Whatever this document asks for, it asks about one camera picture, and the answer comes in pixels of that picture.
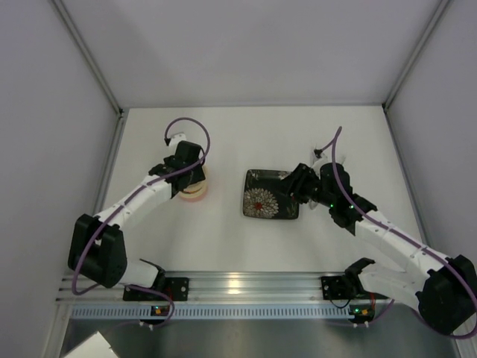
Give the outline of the cream round lunch box lid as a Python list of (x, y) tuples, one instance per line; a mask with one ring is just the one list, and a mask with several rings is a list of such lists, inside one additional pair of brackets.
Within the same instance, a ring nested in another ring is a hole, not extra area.
[(189, 185), (184, 191), (192, 192), (194, 190), (198, 190), (198, 189), (203, 188), (203, 187), (206, 187), (206, 188), (208, 187), (208, 184), (207, 184), (207, 177), (208, 177), (207, 167), (203, 166), (202, 169), (203, 169), (203, 173), (204, 173), (205, 178), (203, 180), (197, 182), (197, 183)]

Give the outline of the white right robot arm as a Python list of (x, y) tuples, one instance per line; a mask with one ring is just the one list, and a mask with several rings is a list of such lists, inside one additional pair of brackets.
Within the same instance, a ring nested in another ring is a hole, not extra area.
[(394, 271), (361, 258), (344, 272), (355, 297), (377, 293), (415, 311), (431, 329), (450, 336), (476, 314), (476, 270), (463, 255), (451, 258), (412, 239), (392, 225), (376, 205), (354, 193), (340, 164), (315, 171), (301, 163), (279, 183), (299, 204), (328, 207), (334, 223), (378, 249), (398, 266)]

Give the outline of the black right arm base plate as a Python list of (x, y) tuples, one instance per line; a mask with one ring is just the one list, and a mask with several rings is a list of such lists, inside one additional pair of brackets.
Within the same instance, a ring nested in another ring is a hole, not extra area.
[(369, 299), (371, 295), (376, 299), (387, 298), (379, 293), (365, 291), (357, 280), (345, 275), (322, 276), (320, 282), (323, 298), (329, 301)]

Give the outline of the stainless steel tongs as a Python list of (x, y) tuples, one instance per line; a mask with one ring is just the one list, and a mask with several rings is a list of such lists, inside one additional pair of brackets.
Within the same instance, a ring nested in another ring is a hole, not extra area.
[[(331, 162), (331, 159), (330, 159), (330, 158), (331, 158), (331, 154), (328, 155), (328, 154), (327, 154), (327, 151), (328, 151), (328, 150), (331, 151), (331, 148), (332, 148), (332, 142), (329, 142), (329, 143), (327, 143), (327, 144), (326, 144), (324, 147), (322, 147), (322, 148), (316, 147), (316, 148), (314, 148), (314, 149), (323, 149), (323, 150), (324, 150), (324, 153), (325, 153), (326, 156), (328, 157), (328, 163), (330, 163), (330, 162)], [(344, 155), (344, 154), (339, 154), (339, 155), (337, 156), (337, 163), (343, 165), (344, 162), (345, 162), (345, 160), (346, 160), (346, 155)], [(314, 202), (314, 201), (311, 201), (311, 202), (309, 203), (309, 209), (310, 209), (310, 210), (315, 210), (317, 206), (318, 206), (318, 204), (317, 204), (316, 202)]]

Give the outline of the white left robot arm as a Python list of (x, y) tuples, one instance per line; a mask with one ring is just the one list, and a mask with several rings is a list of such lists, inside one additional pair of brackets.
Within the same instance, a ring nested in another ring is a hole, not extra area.
[(102, 286), (138, 286), (159, 291), (163, 270), (147, 260), (129, 258), (127, 232), (159, 206), (206, 179), (200, 145), (180, 141), (175, 152), (149, 170), (142, 182), (113, 206), (75, 222), (68, 267), (75, 295)]

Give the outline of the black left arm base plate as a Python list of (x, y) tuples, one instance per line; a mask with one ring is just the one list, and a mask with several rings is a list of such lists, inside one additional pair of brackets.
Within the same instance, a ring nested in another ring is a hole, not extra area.
[[(188, 277), (161, 277), (152, 287), (153, 290), (167, 295), (172, 301), (187, 301), (189, 295)], [(123, 301), (158, 301), (159, 296), (140, 291), (137, 289), (125, 288), (122, 295)]]

